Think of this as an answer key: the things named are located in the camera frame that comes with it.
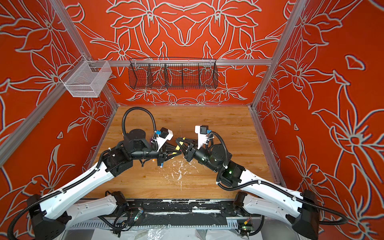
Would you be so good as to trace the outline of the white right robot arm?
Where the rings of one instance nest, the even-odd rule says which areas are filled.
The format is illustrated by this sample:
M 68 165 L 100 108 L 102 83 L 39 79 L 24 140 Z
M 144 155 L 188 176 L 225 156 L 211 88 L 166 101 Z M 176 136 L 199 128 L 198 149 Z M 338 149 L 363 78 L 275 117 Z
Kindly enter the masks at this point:
M 184 158 L 197 160 L 217 173 L 216 183 L 225 191 L 236 191 L 235 206 L 249 215 L 261 215 L 290 224 L 299 235 L 319 238 L 320 211 L 317 196 L 309 191 L 290 190 L 271 183 L 231 161 L 224 143 L 208 146 L 192 139 L 177 138 Z

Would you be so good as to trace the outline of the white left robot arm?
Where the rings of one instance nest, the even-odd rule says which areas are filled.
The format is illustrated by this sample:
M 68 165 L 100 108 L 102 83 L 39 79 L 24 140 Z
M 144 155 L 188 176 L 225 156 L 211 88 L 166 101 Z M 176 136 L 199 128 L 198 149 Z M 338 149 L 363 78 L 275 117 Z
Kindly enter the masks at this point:
M 145 131 L 131 130 L 124 134 L 123 141 L 104 151 L 98 162 L 77 178 L 50 194 L 30 197 L 28 212 L 35 238 L 53 240 L 77 223 L 122 209 L 126 205 L 122 193 L 83 204 L 77 204 L 77 201 L 130 169 L 135 160 L 144 163 L 155 159 L 161 166 L 173 153 L 168 143 L 172 138 L 173 132 L 166 128 L 155 131 L 150 141 L 146 140 Z

